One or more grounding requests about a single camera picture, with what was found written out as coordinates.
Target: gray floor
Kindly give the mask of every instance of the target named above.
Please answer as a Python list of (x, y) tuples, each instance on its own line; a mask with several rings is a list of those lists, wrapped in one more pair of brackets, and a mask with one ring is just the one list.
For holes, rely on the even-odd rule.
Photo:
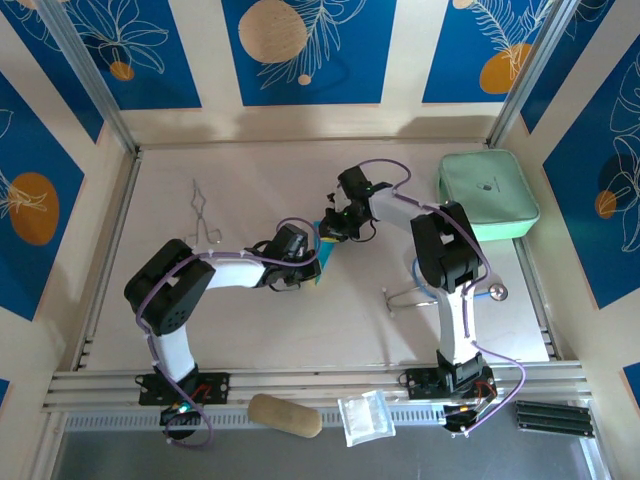
[(325, 429), (312, 440), (267, 429), (221, 430), (207, 451), (170, 447), (157, 432), (68, 433), (53, 478), (589, 478), (579, 439), (520, 432), (513, 411), (506, 410), (469, 439), (452, 439), (441, 427), (403, 427), (395, 438), (352, 448), (346, 448), (340, 428)]

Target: white table surface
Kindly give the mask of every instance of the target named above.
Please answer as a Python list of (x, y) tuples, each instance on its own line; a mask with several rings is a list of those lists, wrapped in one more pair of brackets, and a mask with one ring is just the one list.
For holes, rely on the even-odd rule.
[[(223, 241), (216, 250), (237, 252), (272, 238), (284, 217), (320, 220), (337, 176), (362, 160), (387, 157), (405, 162), (413, 179), (403, 191), (434, 201), (442, 156), (478, 148), (332, 141), (145, 151), (87, 369), (150, 368), (146, 343), (123, 290), (166, 241), (193, 233), (193, 178), (207, 198), (209, 228), (222, 230)], [(364, 168), (374, 183), (403, 178), (392, 165)], [(523, 361), (548, 360), (512, 242), (488, 242), (482, 248), (496, 272), (489, 283), (504, 283), (509, 297), (504, 302), (476, 301), (479, 344)], [(201, 368), (433, 363), (439, 337), (437, 306), (404, 310), (391, 318), (381, 293), (382, 287), (395, 292), (412, 285), (409, 268), (414, 256), (410, 235), (378, 224), (373, 241), (334, 248), (317, 286), (308, 282), (286, 293), (266, 288), (208, 291), (187, 324), (196, 361)]]

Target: mint green pouch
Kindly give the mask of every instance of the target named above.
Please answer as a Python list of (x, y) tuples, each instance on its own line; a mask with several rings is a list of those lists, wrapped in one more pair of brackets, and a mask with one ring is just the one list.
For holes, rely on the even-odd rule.
[(522, 237), (540, 218), (518, 160), (507, 150), (446, 155), (438, 177), (439, 201), (464, 207), (478, 241)]

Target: white wall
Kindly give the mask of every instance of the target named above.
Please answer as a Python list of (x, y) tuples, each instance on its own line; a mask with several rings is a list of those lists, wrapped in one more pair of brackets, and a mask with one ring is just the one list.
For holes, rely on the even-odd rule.
[(143, 145), (396, 136), (484, 139), (502, 102), (422, 104), (449, 1), (397, 0), (379, 105), (245, 108), (221, 2), (171, 0), (202, 109), (126, 111), (123, 116)]
[(86, 287), (93, 284), (94, 250), (124, 154), (106, 130), (94, 145), (2, 15), (0, 42), (2, 74), (85, 174), (35, 319), (0, 308), (0, 378), (11, 382), (0, 412), (0, 477), (10, 480), (25, 474), (51, 374), (75, 348)]
[(579, 358), (593, 388), (619, 478), (638, 478), (640, 409), (622, 367), (640, 361), (640, 290), (598, 310), (542, 164), (636, 39), (637, 0), (616, 0), (571, 74), (528, 136), (520, 119), (503, 145), (516, 153), (542, 209), (528, 236), (561, 350)]

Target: orange circle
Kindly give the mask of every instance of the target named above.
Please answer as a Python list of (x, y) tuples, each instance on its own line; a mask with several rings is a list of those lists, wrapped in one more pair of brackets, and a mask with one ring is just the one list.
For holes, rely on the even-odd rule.
[(282, 0), (259, 0), (238, 23), (240, 43), (247, 55), (261, 63), (295, 58), (308, 40), (300, 14)]
[(491, 57), (482, 67), (480, 88), (491, 94), (509, 92), (530, 50), (528, 43), (519, 43)]
[(458, 10), (469, 8), (474, 0), (453, 0), (453, 7)]
[(60, 217), (55, 187), (39, 173), (23, 173), (11, 187), (9, 216), (13, 230), (31, 245), (46, 245), (56, 233)]
[(603, 190), (596, 197), (596, 212), (605, 220), (613, 217), (616, 213), (616, 204), (618, 203), (616, 196), (609, 190)]
[(111, 75), (123, 82), (132, 80), (134, 75), (133, 68), (131, 68), (130, 65), (119, 61), (115, 61), (109, 65), (109, 71), (111, 72)]

